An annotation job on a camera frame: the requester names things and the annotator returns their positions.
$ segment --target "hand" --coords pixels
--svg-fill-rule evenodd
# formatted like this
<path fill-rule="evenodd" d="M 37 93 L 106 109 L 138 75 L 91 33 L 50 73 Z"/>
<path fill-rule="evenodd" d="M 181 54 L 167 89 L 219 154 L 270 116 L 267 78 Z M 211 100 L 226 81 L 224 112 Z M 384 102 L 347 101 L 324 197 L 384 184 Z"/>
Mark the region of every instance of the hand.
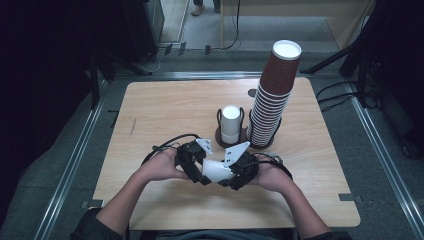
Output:
<path fill-rule="evenodd" d="M 187 175 L 175 167 L 174 158 L 176 154 L 177 150 L 173 148 L 163 150 L 143 164 L 138 172 L 145 175 L 148 181 L 160 181 L 170 178 L 188 180 Z"/>
<path fill-rule="evenodd" d="M 259 161 L 269 161 L 269 157 L 258 156 Z M 249 184 L 258 185 L 269 191 L 283 193 L 294 184 L 292 179 L 283 170 L 271 164 L 259 164 L 259 172 Z"/>

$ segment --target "dark circular base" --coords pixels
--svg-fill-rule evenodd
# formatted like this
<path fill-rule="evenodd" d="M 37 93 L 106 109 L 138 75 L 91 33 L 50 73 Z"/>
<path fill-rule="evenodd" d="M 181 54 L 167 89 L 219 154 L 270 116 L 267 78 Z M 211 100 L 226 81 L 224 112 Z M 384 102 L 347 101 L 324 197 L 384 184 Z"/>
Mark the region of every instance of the dark circular base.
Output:
<path fill-rule="evenodd" d="M 221 146 L 223 148 L 229 148 L 229 147 L 235 146 L 237 144 L 240 144 L 240 142 L 236 142 L 236 143 L 233 143 L 233 144 L 228 144 L 228 143 L 225 143 L 224 141 L 222 141 L 222 138 L 221 138 L 221 128 L 220 127 L 218 127 L 216 129 L 216 131 L 215 131 L 215 140 L 219 144 L 219 146 Z"/>
<path fill-rule="evenodd" d="M 243 143 L 243 142 L 246 142 L 246 141 L 250 141 L 249 139 L 247 139 L 247 128 L 243 128 L 241 130 L 240 134 L 241 134 L 241 136 L 240 136 L 239 142 L 236 142 L 236 143 L 233 143 L 233 144 L 228 144 L 228 143 L 225 143 L 225 142 L 222 141 L 221 128 L 218 127 L 215 131 L 215 140 L 218 143 L 218 145 L 223 147 L 223 148 L 229 148 L 229 147 L 235 146 L 237 144 L 240 144 L 240 143 Z M 259 145 L 255 145 L 255 144 L 250 143 L 249 147 L 254 148 L 254 149 L 258 149 L 258 150 L 262 150 L 262 149 L 269 148 L 269 146 L 271 146 L 273 142 L 274 142 L 274 137 L 271 138 L 271 140 L 269 141 L 269 143 L 267 145 L 259 146 Z"/>

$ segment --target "stack of paper cups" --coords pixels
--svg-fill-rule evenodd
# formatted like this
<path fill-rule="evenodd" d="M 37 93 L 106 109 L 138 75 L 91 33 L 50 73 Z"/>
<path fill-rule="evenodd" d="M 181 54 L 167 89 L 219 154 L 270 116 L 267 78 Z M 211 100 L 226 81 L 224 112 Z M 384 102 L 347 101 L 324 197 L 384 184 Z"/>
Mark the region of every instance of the stack of paper cups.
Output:
<path fill-rule="evenodd" d="M 274 44 L 259 80 L 246 131 L 252 147 L 262 148 L 272 142 L 293 88 L 301 52 L 300 46 L 292 41 Z"/>

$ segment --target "white cylinder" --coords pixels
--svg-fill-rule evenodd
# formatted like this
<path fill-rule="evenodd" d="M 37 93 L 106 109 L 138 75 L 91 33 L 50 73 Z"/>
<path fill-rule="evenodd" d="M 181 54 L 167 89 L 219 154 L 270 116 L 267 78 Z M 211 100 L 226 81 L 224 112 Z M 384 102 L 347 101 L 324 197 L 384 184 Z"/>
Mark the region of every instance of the white cylinder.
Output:
<path fill-rule="evenodd" d="M 240 108 L 228 105 L 222 110 L 221 139 L 228 144 L 236 143 L 240 134 Z"/>
<path fill-rule="evenodd" d="M 219 182 L 232 176 L 231 169 L 224 167 L 223 162 L 207 159 L 203 159 L 202 174 L 212 182 Z"/>

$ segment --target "wooden table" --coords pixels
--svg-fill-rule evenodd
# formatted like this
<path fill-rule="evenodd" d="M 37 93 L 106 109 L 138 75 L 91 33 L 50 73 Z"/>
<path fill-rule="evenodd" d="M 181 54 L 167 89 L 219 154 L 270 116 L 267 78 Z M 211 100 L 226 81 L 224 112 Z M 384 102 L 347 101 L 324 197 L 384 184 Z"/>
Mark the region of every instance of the wooden table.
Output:
<path fill-rule="evenodd" d="M 239 14 L 326 17 L 338 47 L 343 49 L 357 37 L 364 17 L 369 15 L 373 8 L 374 0 L 241 0 Z M 237 16 L 237 0 L 221 0 L 221 48 L 224 47 L 225 17 L 228 16 Z"/>
<path fill-rule="evenodd" d="M 208 159 L 223 159 L 224 149 L 214 139 L 216 112 L 229 104 L 248 112 L 254 102 L 248 90 L 257 85 L 257 79 L 131 83 L 93 199 L 109 201 L 152 145 L 181 134 L 211 139 L 214 154 Z M 350 190 L 308 79 L 296 79 L 274 143 L 263 152 L 275 152 L 284 159 L 295 182 L 329 226 L 359 224 L 355 202 L 339 199 L 339 194 L 350 194 Z M 294 222 L 277 193 L 256 186 L 234 191 L 183 180 L 149 183 L 130 222 L 130 229 L 138 230 L 281 227 L 294 227 Z"/>

